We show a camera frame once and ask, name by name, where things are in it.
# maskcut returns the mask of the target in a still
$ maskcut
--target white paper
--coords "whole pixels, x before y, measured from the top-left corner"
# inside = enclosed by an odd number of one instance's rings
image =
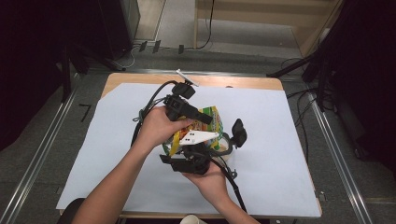
[[[160,85],[124,83],[100,100],[84,144],[70,172],[57,209],[85,198],[116,166],[131,145],[138,111]],[[164,88],[158,98],[171,93]],[[232,135],[236,119],[247,130],[246,143],[228,160],[251,215],[320,217],[314,187],[304,160],[289,105],[283,91],[195,88],[189,103],[197,108],[215,105],[224,132]],[[137,178],[124,211],[216,214],[198,189],[173,172],[155,147]],[[228,191],[238,203],[231,185]]]

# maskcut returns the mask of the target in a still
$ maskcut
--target wooden table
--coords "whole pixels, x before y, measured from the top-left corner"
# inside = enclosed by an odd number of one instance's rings
[[[315,50],[337,19],[342,0],[216,0],[213,20],[288,25],[303,57]],[[194,46],[198,19],[210,19],[211,0],[195,0]]]
[[[276,79],[276,78],[261,78],[261,77],[219,77],[219,76],[189,76],[191,79],[193,79],[194,81],[196,81],[196,82],[199,82],[200,83],[200,86],[210,86],[210,87],[234,87],[234,89],[235,88],[245,88],[245,90],[247,89],[247,88],[249,88],[249,89],[266,89],[266,90],[272,90],[272,91],[275,91],[275,92],[277,92],[277,91],[281,91],[281,92],[279,92],[280,94],[284,94],[284,92],[283,92],[283,88],[282,88],[282,84],[281,84],[281,82],[278,80],[278,79]],[[105,96],[107,96],[107,94],[108,93],[110,93],[111,91],[113,91],[113,90],[115,90],[121,83],[148,83],[148,84],[163,84],[165,81],[168,81],[168,80],[176,80],[176,81],[183,81],[183,79],[179,76],[179,75],[163,75],[163,74],[123,74],[123,73],[115,73],[115,74],[112,74],[112,75],[110,75],[109,76],[109,78],[108,78],[108,80],[107,80],[107,83],[106,83],[106,86],[105,86],[105,88],[104,88],[104,91],[103,91],[103,95],[102,95],[102,98],[103,99],[105,99],[104,97]],[[317,208],[315,209],[315,210],[317,210],[317,211],[319,211],[319,212],[314,212],[315,214],[316,214],[316,216],[320,216],[321,215],[321,209],[320,209],[320,205],[319,205],[319,203],[318,203],[318,200],[315,198],[315,195],[314,195],[314,193],[313,193],[313,190],[314,190],[314,188],[312,188],[312,186],[313,186],[313,184],[312,184],[312,179],[310,179],[310,174],[309,174],[309,171],[308,171],[308,168],[307,168],[307,166],[306,166],[306,164],[304,163],[304,155],[303,155],[303,153],[302,153],[302,150],[301,150],[301,145],[300,145],[300,143],[299,143],[299,140],[298,140],[298,137],[297,137],[297,134],[296,134],[296,132],[295,132],[295,128],[294,128],[294,125],[293,125],[293,123],[292,123],[292,119],[291,119],[291,117],[290,117],[290,119],[288,119],[288,118],[286,118],[286,120],[289,120],[288,121],[288,123],[290,124],[289,126],[290,126],[290,128],[291,129],[293,129],[294,131],[292,132],[292,135],[293,135],[293,137],[294,137],[294,141],[293,141],[293,144],[298,144],[300,147],[296,147],[296,155],[295,155],[295,157],[297,157],[298,159],[297,159],[297,161],[299,161],[299,164],[301,164],[302,166],[300,166],[301,168],[301,170],[303,171],[303,173],[306,173],[308,176],[309,176],[309,178],[305,178],[305,186],[308,186],[308,191],[311,189],[312,191],[312,198],[311,198],[311,207],[316,207],[317,206]],[[95,121],[95,117],[93,118],[93,120],[92,120],[92,123],[91,123],[91,126],[92,126],[92,124],[93,123],[95,123],[96,121]],[[251,124],[251,122],[250,122],[250,127],[252,126],[252,125],[257,125],[256,124],[256,121],[254,122],[254,124]],[[252,130],[249,130],[250,131],[250,139],[249,139],[249,143],[251,143],[251,142],[254,142],[254,139],[256,139],[256,141],[261,141],[261,139],[260,140],[257,140],[257,139],[259,139],[260,137],[257,137],[257,134],[256,134],[256,136],[254,136],[251,132],[252,132]],[[89,135],[90,135],[90,130],[88,131],[88,133],[87,133],[87,138],[89,138]],[[86,150],[86,148],[84,149],[84,148],[81,148],[81,150],[80,150],[80,153],[83,151],[83,154],[87,154],[87,150]],[[89,154],[91,155],[90,157],[87,157],[87,155],[85,156],[85,159],[82,159],[81,157],[80,157],[80,153],[78,154],[78,157],[77,157],[77,159],[76,159],[76,162],[75,162],[75,165],[73,166],[73,169],[72,169],[72,171],[71,171],[71,175],[74,173],[75,175],[81,175],[81,173],[84,173],[84,172],[89,172],[90,170],[91,170],[91,172],[99,172],[99,173],[101,173],[99,176],[101,176],[101,175],[106,175],[106,172],[108,172],[108,171],[98,171],[97,169],[98,169],[98,166],[100,166],[101,168],[103,168],[103,166],[108,166],[108,170],[111,170],[112,168],[111,167],[114,167],[114,165],[115,164],[105,164],[105,162],[103,161],[103,159],[104,159],[104,151],[102,150],[102,151],[100,151],[100,153],[97,153],[97,147],[94,147],[94,148],[90,148],[88,151],[90,151],[89,152]],[[161,170],[161,169],[164,169],[164,171],[161,171],[162,172],[162,175],[167,175],[168,177],[167,178],[172,178],[172,180],[174,180],[173,178],[177,178],[178,176],[181,176],[181,175],[179,175],[179,174],[176,174],[175,175],[175,173],[172,173],[172,172],[170,172],[170,171],[168,171],[166,168],[169,168],[169,167],[167,167],[166,166],[166,164],[161,164],[161,162],[159,161],[159,158],[155,158],[155,159],[157,159],[157,160],[155,160],[155,162],[153,162],[153,163],[151,163],[149,166],[151,166],[152,164],[154,164],[154,165],[157,165],[157,164],[160,164],[160,165],[163,165],[163,166],[161,166],[161,168],[159,168],[158,169],[158,167],[155,169],[155,171],[150,171],[150,172],[148,172],[147,173],[147,171],[145,171],[145,167],[143,167],[143,169],[142,169],[142,171],[141,171],[141,174],[139,175],[139,176],[143,176],[143,175],[149,175],[149,174],[153,174],[153,172],[154,173],[156,173],[156,171],[159,171],[159,170]],[[86,166],[87,166],[87,160],[88,161],[100,161],[100,163],[98,163],[98,165],[96,166],[96,167],[92,167],[92,168],[87,168]],[[76,168],[75,166],[78,166],[78,165],[76,165],[76,164],[84,164],[83,165],[83,169],[81,169],[81,166],[79,166],[79,168]],[[98,178],[98,176],[96,177],[96,179],[94,179],[94,181],[91,181],[91,180],[87,180],[88,178],[91,178],[89,175],[86,175],[86,176],[80,176],[80,177],[78,177],[78,178],[76,178],[76,177],[74,177],[75,179],[73,180],[73,178],[71,177],[71,175],[69,176],[69,178],[68,178],[68,180],[67,180],[67,182],[69,182],[70,181],[70,179],[72,179],[71,180],[71,182],[72,183],[70,183],[70,185],[68,185],[67,183],[66,183],[66,186],[65,186],[65,188],[64,188],[64,192],[63,192],[63,195],[61,196],[61,200],[60,200],[60,202],[58,203],[58,206],[57,206],[57,208],[58,209],[64,209],[64,207],[66,206],[66,205],[68,205],[68,203],[70,203],[72,200],[74,200],[74,199],[76,199],[76,198],[81,198],[81,197],[86,197],[86,195],[85,194],[87,194],[88,195],[88,193],[90,192],[90,188],[94,188],[94,182],[96,182],[96,181],[100,181]],[[239,181],[243,181],[243,179],[244,178],[247,178],[248,176],[247,176],[248,174],[245,174],[245,177],[244,177],[244,175],[243,174],[241,174],[240,176],[238,176],[237,177],[237,180],[236,180],[236,182],[238,182],[238,178],[240,179]],[[80,182],[82,182],[82,181],[85,181],[85,182],[89,182],[89,184],[91,185],[91,186],[89,186],[88,188],[85,188],[85,187],[76,187],[76,184],[79,184]],[[134,186],[134,190],[135,190],[135,192],[136,192],[136,195],[137,194],[139,194],[138,192],[139,192],[139,186],[137,186],[137,184],[138,184],[138,180],[136,180],[136,184],[135,184],[135,186]],[[314,206],[312,206],[312,202],[313,202],[313,200],[315,200],[315,203],[317,203],[317,205],[314,205]],[[196,214],[199,218],[222,218],[222,216],[221,215],[219,215],[219,214]],[[172,212],[172,213],[159,213],[159,212],[131,212],[131,211],[124,211],[124,212],[122,212],[122,214],[120,215],[121,217],[134,217],[134,218],[183,218],[184,216],[186,216],[186,213],[174,213],[174,212]],[[268,216],[254,216],[255,218],[268,218]]]

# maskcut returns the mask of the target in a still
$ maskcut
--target person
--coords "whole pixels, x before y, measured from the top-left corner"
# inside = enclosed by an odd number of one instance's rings
[[[73,223],[115,223],[134,186],[146,157],[176,131],[192,120],[170,121],[164,106],[154,107],[146,116],[134,144],[119,164],[96,186],[78,209]],[[229,223],[259,223],[229,197],[225,176],[211,163],[205,175],[183,174],[198,187],[204,198]]]

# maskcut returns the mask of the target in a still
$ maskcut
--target gray carpet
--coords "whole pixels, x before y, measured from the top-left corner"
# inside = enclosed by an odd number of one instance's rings
[[[209,53],[204,51],[186,51],[178,55],[177,50],[161,49],[152,54],[147,49],[136,53],[132,69],[163,69],[186,71],[213,71],[229,73],[264,74],[275,72],[284,59],[245,56],[235,54]],[[58,188],[64,186],[74,159],[84,141],[85,133],[92,119],[94,108],[109,75],[102,65],[92,63],[92,69],[84,76],[61,130],[51,147],[48,157],[33,185],[17,218],[17,223],[55,223],[59,212],[55,205],[59,200]],[[301,91],[304,83],[295,71],[291,76],[282,77],[286,93]],[[59,107],[62,89],[56,91],[47,104],[30,122],[21,137],[9,148],[0,152],[0,214],[7,206],[14,188],[29,165],[45,131],[50,125]],[[290,111],[297,118],[296,101],[298,96],[290,99]],[[307,103],[305,97],[302,107]],[[86,108],[79,104],[92,105],[83,122]],[[353,146],[347,138],[340,120],[333,112],[327,112],[334,134],[339,141],[351,172],[361,188],[361,193],[368,198],[389,198],[396,196],[395,181],[391,173],[380,163],[362,162],[353,154]],[[335,168],[317,119],[309,110],[305,115],[304,125],[309,143],[309,169],[317,192],[323,191],[327,201],[320,202],[323,216],[319,219],[301,219],[297,223],[359,223],[347,197],[345,188]],[[304,136],[301,127],[297,128],[304,148]],[[370,203],[368,208],[375,223],[392,223],[395,218],[395,204]],[[292,223],[292,219],[281,219],[280,223]]]

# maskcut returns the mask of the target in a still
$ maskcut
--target wooden desk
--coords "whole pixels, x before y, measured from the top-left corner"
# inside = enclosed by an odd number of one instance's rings
[[[341,5],[342,0],[216,0],[213,20],[291,26],[304,57],[315,49],[323,31],[332,26]],[[195,47],[198,19],[210,19],[211,7],[211,0],[195,0]]]

